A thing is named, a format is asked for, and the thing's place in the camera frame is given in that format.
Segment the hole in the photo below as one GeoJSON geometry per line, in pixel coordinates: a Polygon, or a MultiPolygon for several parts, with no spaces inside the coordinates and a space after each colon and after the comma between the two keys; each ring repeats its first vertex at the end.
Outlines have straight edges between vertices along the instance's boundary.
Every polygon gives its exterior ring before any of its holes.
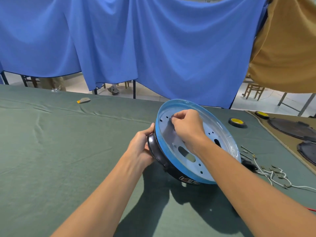
{"type": "Polygon", "coordinates": [[[182,146],[178,147],[178,151],[181,155],[183,155],[185,158],[187,158],[191,162],[195,162],[195,157],[190,152],[187,152],[186,149],[184,149],[182,146]]]}
{"type": "Polygon", "coordinates": [[[221,148],[221,144],[219,143],[218,139],[215,139],[214,142],[221,148]]]}

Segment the metal terminal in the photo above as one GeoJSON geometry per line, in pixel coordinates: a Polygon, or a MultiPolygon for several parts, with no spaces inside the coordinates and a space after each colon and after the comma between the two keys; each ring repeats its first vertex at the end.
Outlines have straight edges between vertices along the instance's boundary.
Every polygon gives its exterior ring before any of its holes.
{"type": "Polygon", "coordinates": [[[251,154],[253,154],[250,150],[248,150],[247,148],[245,148],[245,147],[243,147],[243,146],[241,146],[243,149],[245,149],[245,150],[247,150],[247,151],[249,151],[251,154]]]}
{"type": "Polygon", "coordinates": [[[252,160],[251,158],[249,158],[248,156],[245,156],[243,153],[240,153],[240,155],[242,155],[242,156],[244,156],[244,157],[246,157],[247,159],[249,159],[249,160],[252,160]]]}

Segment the white tile floor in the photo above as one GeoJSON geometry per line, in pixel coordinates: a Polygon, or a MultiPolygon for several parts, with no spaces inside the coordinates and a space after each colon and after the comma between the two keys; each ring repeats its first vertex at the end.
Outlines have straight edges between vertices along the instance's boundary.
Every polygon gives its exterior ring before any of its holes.
{"type": "MultiPolygon", "coordinates": [[[[21,77],[16,74],[6,73],[8,82],[11,85],[19,85],[23,86],[23,82],[21,77]]],[[[80,93],[87,93],[92,94],[89,91],[83,75],[81,73],[65,76],[65,85],[67,91],[70,92],[80,92],[80,93]]],[[[130,83],[130,86],[125,89],[124,83],[120,83],[118,89],[120,93],[115,97],[123,97],[123,98],[133,98],[133,84],[130,83]]],[[[273,91],[270,89],[265,89],[263,92],[260,100],[254,99],[255,91],[253,91],[249,98],[246,100],[241,94],[245,92],[247,87],[246,83],[243,83],[239,88],[235,101],[233,103],[232,109],[237,110],[251,110],[251,111],[264,111],[267,113],[276,113],[276,114],[284,114],[284,115],[298,115],[298,112],[292,110],[291,108],[281,105],[277,106],[279,103],[283,92],[273,91]]],[[[99,95],[112,95],[107,89],[101,88],[98,90],[99,95]]],[[[300,110],[307,99],[310,97],[310,94],[288,94],[285,98],[284,102],[288,105],[300,110]]],[[[154,100],[154,101],[161,101],[166,102],[168,99],[149,90],[145,86],[141,85],[140,83],[136,83],[136,98],[143,99],[143,100],[154,100]]],[[[316,113],[316,98],[312,101],[310,106],[306,109],[302,116],[308,117],[310,115],[315,115],[316,113]]]]}

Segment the person's right arm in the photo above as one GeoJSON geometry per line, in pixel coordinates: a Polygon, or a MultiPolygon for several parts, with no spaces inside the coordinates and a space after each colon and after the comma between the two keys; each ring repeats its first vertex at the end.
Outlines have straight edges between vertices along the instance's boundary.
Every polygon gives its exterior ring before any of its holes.
{"type": "Polygon", "coordinates": [[[171,121],[254,236],[316,236],[316,216],[212,142],[197,111],[178,112],[171,121]]]}

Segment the person's leg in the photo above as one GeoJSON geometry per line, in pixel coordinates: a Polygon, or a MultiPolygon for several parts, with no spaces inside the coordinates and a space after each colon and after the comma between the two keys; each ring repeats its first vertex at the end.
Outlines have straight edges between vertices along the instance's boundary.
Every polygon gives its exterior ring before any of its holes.
{"type": "Polygon", "coordinates": [[[51,90],[51,89],[55,89],[55,85],[54,85],[54,82],[53,82],[53,79],[48,77],[48,78],[39,78],[39,81],[41,83],[41,86],[43,89],[48,89],[48,90],[51,90]]]}
{"type": "Polygon", "coordinates": [[[113,84],[111,87],[107,89],[109,92],[112,93],[112,95],[117,95],[119,93],[119,90],[116,87],[116,84],[113,84]]]}
{"type": "Polygon", "coordinates": [[[54,81],[56,89],[59,89],[61,91],[66,91],[65,81],[64,81],[64,78],[62,76],[54,77],[52,79],[54,81]]]}

